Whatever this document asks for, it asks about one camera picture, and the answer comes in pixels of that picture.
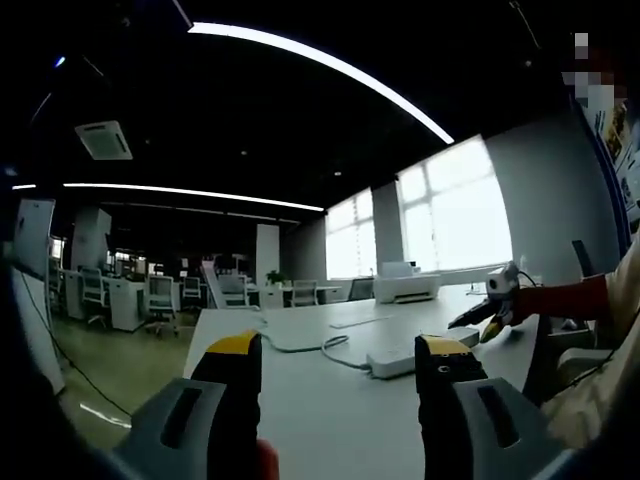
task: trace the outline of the cable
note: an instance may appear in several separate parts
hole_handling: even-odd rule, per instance
[[[98,394],[104,398],[107,402],[109,402],[111,405],[113,405],[114,407],[116,407],[118,410],[120,410],[122,413],[124,413],[125,415],[127,415],[129,418],[131,418],[131,414],[129,412],[127,412],[124,408],[122,408],[120,405],[118,405],[115,401],[111,400],[107,395],[105,395],[102,390],[100,390],[95,383],[93,383],[91,381],[91,379],[80,369],[80,367],[78,367],[73,360],[71,359],[71,357],[69,357],[69,355],[67,355],[67,353],[62,349],[62,347],[60,346],[60,344],[58,343],[58,341],[56,340],[56,338],[53,336],[53,332],[49,329],[49,326],[47,325],[46,320],[44,319],[44,316],[42,315],[42,313],[40,312],[40,309],[38,308],[38,306],[36,305],[36,301],[33,298],[33,295],[31,294],[31,289],[29,288],[29,284],[27,283],[27,279],[24,277],[24,273],[22,271],[20,271],[20,275],[22,276],[22,281],[24,282],[24,286],[27,289],[27,293],[29,294],[29,298],[31,299],[31,304],[33,305],[33,308],[35,309],[35,311],[38,313],[38,316],[40,317],[40,321],[42,322],[42,325],[44,326],[44,328],[47,330],[47,332],[49,333],[49,336],[51,337],[51,340],[53,341],[53,344],[56,346],[56,348],[58,349],[58,351],[62,354],[62,356],[64,358],[67,359],[67,361],[69,362],[69,365],[71,366],[71,368],[75,368],[78,373],[80,375],[82,375],[82,377],[87,381],[87,383],[89,385],[91,385],[91,387],[98,392]]]
[[[640,316],[640,308],[638,308],[638,310],[636,310],[636,313],[633,315],[633,318],[631,319],[631,323],[630,323],[630,327],[629,330],[631,330],[631,328],[633,327],[633,323],[638,319],[638,317]],[[602,367],[605,366],[605,364],[607,362],[609,362],[611,360],[611,357],[613,357],[613,354],[616,353],[618,351],[618,349],[620,348],[620,345],[618,345],[616,348],[614,348],[613,350],[611,350],[611,352],[609,353],[609,355],[607,355],[607,358],[605,358],[600,365],[598,365],[597,367],[592,368],[591,370],[588,370],[586,372],[584,372],[581,375],[578,375],[576,378],[574,378],[571,382],[569,382],[566,386],[562,387],[560,390],[558,390],[555,395],[558,395],[559,393],[564,392],[565,390],[573,387],[574,385],[577,385],[578,383],[580,383],[582,380],[584,380],[585,378],[593,375],[594,373],[600,371],[602,369]]]
[[[531,285],[533,285],[534,287],[539,287],[540,286],[536,282],[533,281],[533,278],[531,278],[527,272],[523,272],[522,270],[518,270],[518,275],[523,275],[526,278],[528,278],[529,281],[531,282]]]
[[[264,318],[260,318],[260,320],[265,324],[265,326],[269,325]],[[278,352],[282,352],[282,353],[302,353],[302,352],[320,351],[325,357],[327,357],[332,362],[339,363],[340,365],[344,365],[345,367],[355,368],[356,370],[365,370],[365,371],[370,371],[371,370],[371,366],[369,366],[366,363],[351,363],[351,362],[348,362],[346,360],[342,360],[340,358],[336,358],[336,357],[334,357],[332,355],[329,355],[329,353],[327,353],[327,349],[328,348],[335,347],[335,346],[340,345],[342,343],[346,343],[349,340],[349,336],[348,335],[338,335],[338,336],[335,336],[335,337],[328,338],[327,340],[322,342],[321,345],[314,346],[314,347],[283,348],[283,347],[279,347],[278,345],[276,345],[274,343],[273,339],[269,335],[264,333],[262,330],[258,330],[258,332],[260,332],[260,335],[262,335],[264,338],[266,338],[267,341],[274,348],[274,350],[277,350]]]

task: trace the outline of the ceiling light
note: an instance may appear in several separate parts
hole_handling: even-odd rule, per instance
[[[198,195],[201,197],[225,198],[227,200],[242,200],[245,202],[266,203],[269,205],[278,205],[281,207],[300,208],[302,210],[312,210],[314,212],[324,212],[324,208],[312,207],[310,205],[302,205],[299,203],[281,202],[279,200],[267,200],[265,198],[246,197],[244,195],[231,195],[228,193],[202,192],[198,190],[185,190],[183,188],[167,188],[167,187],[146,187],[143,185],[121,185],[116,183],[64,183],[64,187],[68,188],[116,188],[120,190],[145,190],[150,192],[162,193],[181,193],[184,195]]]
[[[431,120],[424,112],[422,112],[422,110],[410,103],[406,98],[402,97],[394,90],[391,90],[386,85],[380,83],[372,76],[367,75],[362,70],[359,70],[354,66],[320,50],[309,47],[303,43],[289,40],[288,38],[273,35],[271,33],[262,32],[260,30],[235,27],[232,25],[222,25],[219,23],[194,22],[193,27],[191,27],[191,29],[189,30],[189,33],[221,35],[226,37],[240,38],[243,40],[251,40],[253,42],[262,43],[264,45],[271,45],[272,47],[282,48],[283,50],[297,53],[298,55],[302,55],[303,57],[306,57],[310,60],[315,60],[316,62],[333,68],[334,70],[337,70],[362,83],[363,85],[366,85],[372,90],[375,90],[380,95],[391,100],[409,115],[426,126],[429,130],[440,137],[446,144],[453,143],[453,138],[451,138],[451,136],[449,136],[447,132],[445,132],[436,122]]]

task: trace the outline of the printer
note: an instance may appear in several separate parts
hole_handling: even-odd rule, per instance
[[[399,268],[400,262],[393,262],[393,268],[385,268],[383,274],[391,273],[382,277],[376,277],[373,281],[373,292],[376,303],[410,303],[423,300],[432,300],[438,296],[440,290],[440,275],[428,275],[423,273],[413,273],[410,262],[403,271]]]

